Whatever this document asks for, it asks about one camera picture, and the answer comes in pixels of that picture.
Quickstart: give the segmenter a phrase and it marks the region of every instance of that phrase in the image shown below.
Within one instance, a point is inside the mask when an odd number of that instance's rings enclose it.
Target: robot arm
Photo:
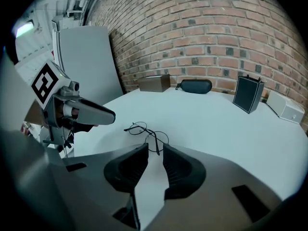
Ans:
[[[89,126],[109,125],[115,121],[113,111],[80,97],[79,84],[52,61],[45,63],[31,88],[49,129],[50,140],[44,143],[64,145],[71,132],[89,131]],[[60,106],[63,107],[62,118],[56,115]]]

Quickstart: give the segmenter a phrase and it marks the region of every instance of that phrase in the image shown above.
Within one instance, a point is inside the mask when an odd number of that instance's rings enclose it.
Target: brown box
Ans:
[[[140,91],[164,92],[170,87],[170,75],[148,76],[138,80]]]

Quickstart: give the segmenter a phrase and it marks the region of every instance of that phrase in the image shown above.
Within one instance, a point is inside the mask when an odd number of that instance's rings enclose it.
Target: white box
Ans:
[[[279,118],[294,123],[300,123],[305,113],[304,108],[295,101],[272,90],[266,103]]]

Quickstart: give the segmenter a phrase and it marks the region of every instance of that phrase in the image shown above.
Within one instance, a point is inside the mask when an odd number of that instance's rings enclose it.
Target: brick wall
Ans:
[[[306,49],[276,0],[98,0],[89,24],[108,27],[126,91],[169,73],[172,86],[210,79],[234,93],[249,74],[266,82],[264,98],[276,90],[308,109]]]

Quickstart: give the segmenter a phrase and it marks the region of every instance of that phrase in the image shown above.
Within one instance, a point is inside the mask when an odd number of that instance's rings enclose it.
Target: black slot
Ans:
[[[84,168],[86,166],[87,165],[85,165],[84,163],[77,163],[77,164],[72,164],[72,165],[66,166],[66,169],[67,169],[68,172],[72,172],[72,171]]]
[[[258,199],[246,186],[232,188],[233,193],[240,201],[252,222],[256,222],[270,212],[270,210]]]

